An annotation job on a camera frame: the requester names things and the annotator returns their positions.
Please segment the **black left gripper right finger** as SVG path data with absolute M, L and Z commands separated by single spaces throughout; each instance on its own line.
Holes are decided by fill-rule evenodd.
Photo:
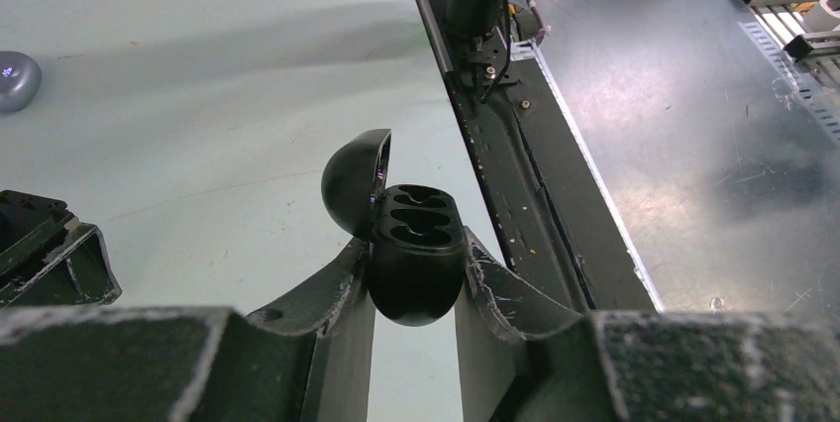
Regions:
M 773 313 L 578 313 L 467 233 L 467 421 L 835 421 L 839 330 Z

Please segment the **black round table grommet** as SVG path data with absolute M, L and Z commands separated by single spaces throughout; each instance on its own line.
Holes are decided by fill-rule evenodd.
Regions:
M 467 237 L 455 199 L 419 184 L 388 185 L 391 132 L 365 131 L 340 147 L 321 177 L 333 221 L 367 248 L 376 309 L 407 327 L 445 316 L 459 297 Z

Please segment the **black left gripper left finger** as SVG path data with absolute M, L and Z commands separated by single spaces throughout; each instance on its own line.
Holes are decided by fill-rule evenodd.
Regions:
M 1 314 L 5 421 L 363 421 L 374 309 L 350 241 L 271 303 Z

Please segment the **purple earbud charging case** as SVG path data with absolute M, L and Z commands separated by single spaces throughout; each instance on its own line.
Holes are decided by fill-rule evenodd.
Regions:
M 34 100 L 42 81 L 42 69 L 29 55 L 1 52 L 1 112 L 25 109 Z

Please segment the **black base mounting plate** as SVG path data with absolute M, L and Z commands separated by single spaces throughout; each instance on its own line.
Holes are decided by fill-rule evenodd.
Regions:
M 501 23 L 485 39 L 450 31 L 442 75 L 503 259 L 575 310 L 654 310 L 662 301 L 618 219 L 541 59 L 518 57 Z

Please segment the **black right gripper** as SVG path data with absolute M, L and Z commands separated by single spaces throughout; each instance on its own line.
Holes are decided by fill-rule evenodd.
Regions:
M 61 200 L 1 192 L 1 306 L 111 304 L 123 293 L 101 230 Z

